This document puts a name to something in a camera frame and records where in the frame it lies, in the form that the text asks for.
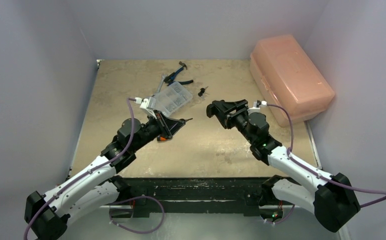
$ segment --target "clear plastic organizer box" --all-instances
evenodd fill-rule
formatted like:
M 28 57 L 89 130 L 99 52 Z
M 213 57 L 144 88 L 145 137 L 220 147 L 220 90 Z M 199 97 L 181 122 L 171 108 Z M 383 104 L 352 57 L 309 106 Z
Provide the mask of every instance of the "clear plastic organizer box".
M 155 99 L 153 108 L 169 117 L 179 108 L 190 102 L 193 95 L 179 82 L 175 81 L 158 94 L 155 94 L 153 98 Z

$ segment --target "white cable clip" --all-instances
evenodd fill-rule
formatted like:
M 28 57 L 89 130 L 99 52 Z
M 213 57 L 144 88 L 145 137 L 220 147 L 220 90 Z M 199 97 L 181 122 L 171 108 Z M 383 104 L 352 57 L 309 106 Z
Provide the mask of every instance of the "white cable clip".
M 286 154 L 287 154 L 287 160 L 291 160 L 291 159 L 290 159 L 290 154 L 292 154 L 292 152 L 291 152 L 289 149 L 290 149 L 290 147 L 287 149 L 287 152 L 286 152 Z
M 141 104 L 143 101 L 143 98 L 141 98 L 141 97 L 135 97 L 134 99 L 135 99 L 136 104 Z
M 247 109 L 247 113 L 248 114 L 259 113 L 261 111 L 261 108 L 266 105 L 267 105 L 266 101 L 256 100 L 253 102 L 253 106 Z

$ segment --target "gray wall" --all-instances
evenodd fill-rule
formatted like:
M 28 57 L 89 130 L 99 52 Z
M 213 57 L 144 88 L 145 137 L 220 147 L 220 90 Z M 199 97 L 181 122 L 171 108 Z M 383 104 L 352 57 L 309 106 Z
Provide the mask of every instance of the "gray wall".
M 0 0 L 0 239 L 68 173 L 96 61 L 63 0 Z
M 311 121 L 322 165 L 386 190 L 386 0 L 331 0 L 305 50 L 337 94 Z M 358 194 L 361 203 L 376 197 Z M 348 226 L 355 240 L 386 239 L 386 201 Z
M 68 0 L 98 59 L 246 59 L 259 39 L 305 44 L 328 0 Z

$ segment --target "orange plastic container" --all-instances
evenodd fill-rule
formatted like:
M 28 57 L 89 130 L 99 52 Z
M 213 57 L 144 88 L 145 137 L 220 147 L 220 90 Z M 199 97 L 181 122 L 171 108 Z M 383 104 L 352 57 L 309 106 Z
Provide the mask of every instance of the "orange plastic container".
M 258 41 L 250 54 L 250 72 L 265 101 L 285 108 L 294 123 L 325 111 L 335 96 L 292 35 Z M 280 126 L 289 125 L 281 109 L 270 109 Z

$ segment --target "black metal base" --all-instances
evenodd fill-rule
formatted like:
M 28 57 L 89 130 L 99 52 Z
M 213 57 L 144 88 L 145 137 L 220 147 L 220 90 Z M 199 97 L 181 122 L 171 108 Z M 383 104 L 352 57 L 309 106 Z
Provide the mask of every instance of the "black metal base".
M 263 205 L 279 205 L 280 201 L 267 196 L 263 183 L 270 177 L 212 177 L 212 178 L 119 178 L 129 186 L 131 197 L 150 196 L 161 202 L 166 213 L 185 214 L 243 214 L 245 217 L 271 217 L 274 211 L 260 209 Z M 118 199 L 127 199 L 125 194 Z M 160 213 L 151 200 L 135 201 L 133 217 L 147 218 Z M 127 217 L 126 214 L 115 218 Z

